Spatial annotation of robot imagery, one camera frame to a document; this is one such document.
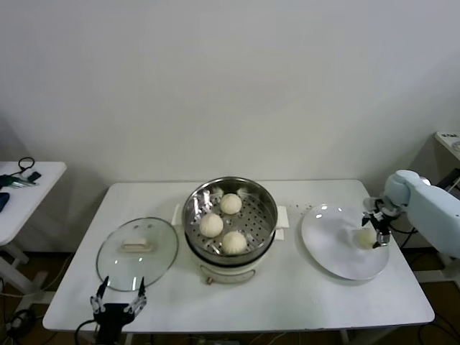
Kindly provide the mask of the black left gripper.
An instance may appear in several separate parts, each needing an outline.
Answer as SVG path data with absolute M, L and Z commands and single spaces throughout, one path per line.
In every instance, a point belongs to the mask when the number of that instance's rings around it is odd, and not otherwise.
M 97 344 L 118 344 L 125 325 L 134 321 L 134 314 L 139 314 L 147 304 L 144 277 L 142 278 L 137 297 L 128 305 L 126 303 L 103 304 L 103 297 L 108 287 L 109 276 L 106 276 L 98 287 L 96 294 L 90 297 L 93 318 L 99 326 L 96 335 Z

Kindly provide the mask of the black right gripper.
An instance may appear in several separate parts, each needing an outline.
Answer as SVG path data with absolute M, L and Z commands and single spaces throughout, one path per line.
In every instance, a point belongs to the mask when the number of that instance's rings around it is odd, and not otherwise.
M 362 226 L 366 226 L 370 222 L 377 231 L 376 241 L 373 244 L 373 248 L 386 247 L 390 243 L 391 239 L 390 223 L 392 222 L 392 217 L 387 216 L 382 212 L 369 213 L 365 211 L 362 214 Z

